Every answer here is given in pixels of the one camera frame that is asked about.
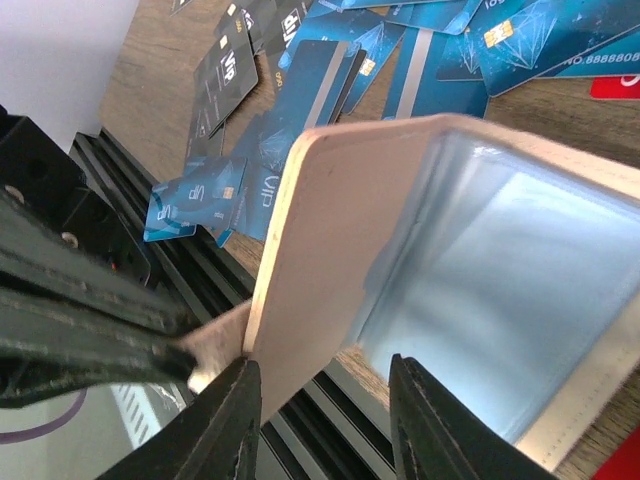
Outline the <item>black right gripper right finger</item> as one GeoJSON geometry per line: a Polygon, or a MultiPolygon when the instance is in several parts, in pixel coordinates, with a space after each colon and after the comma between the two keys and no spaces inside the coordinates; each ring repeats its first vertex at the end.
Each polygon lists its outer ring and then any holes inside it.
{"type": "Polygon", "coordinates": [[[389,374],[391,443],[399,479],[552,479],[488,428],[416,359],[389,374]]]}

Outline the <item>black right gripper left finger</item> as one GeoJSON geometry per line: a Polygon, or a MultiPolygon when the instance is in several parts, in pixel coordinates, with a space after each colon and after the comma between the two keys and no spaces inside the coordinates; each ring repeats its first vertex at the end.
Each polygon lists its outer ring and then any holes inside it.
{"type": "Polygon", "coordinates": [[[259,365],[237,359],[165,428],[100,478],[253,479],[261,407],[259,365]]]}

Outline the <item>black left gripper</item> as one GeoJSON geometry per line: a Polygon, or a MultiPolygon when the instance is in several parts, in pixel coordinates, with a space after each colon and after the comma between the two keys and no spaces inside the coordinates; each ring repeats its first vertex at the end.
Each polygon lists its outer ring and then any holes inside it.
{"type": "MultiPolygon", "coordinates": [[[[1,113],[1,239],[40,288],[164,335],[190,329],[156,296],[160,272],[81,167],[27,116],[1,113]]],[[[185,381],[195,358],[171,338],[77,305],[1,290],[1,406],[108,383],[185,381]]]]}

